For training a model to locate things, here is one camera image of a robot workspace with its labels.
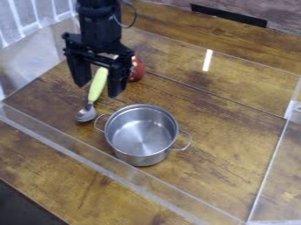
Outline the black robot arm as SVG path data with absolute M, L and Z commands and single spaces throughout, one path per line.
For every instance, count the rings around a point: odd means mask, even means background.
M 109 70 L 109 96 L 126 89 L 134 51 L 122 44 L 122 7 L 120 0 L 77 0 L 81 33 L 65 33 L 65 56 L 74 83 L 83 87 L 93 79 L 91 65 Z

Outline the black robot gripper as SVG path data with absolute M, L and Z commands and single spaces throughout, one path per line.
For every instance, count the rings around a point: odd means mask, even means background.
M 132 58 L 134 51 L 122 44 L 122 28 L 132 25 L 122 23 L 121 6 L 77 6 L 81 33 L 65 33 L 65 55 L 71 70 L 74 83 L 83 87 L 93 79 L 89 57 L 97 54 L 117 54 Z M 126 89 L 132 73 L 132 63 L 115 61 L 109 73 L 109 97 L 115 98 Z

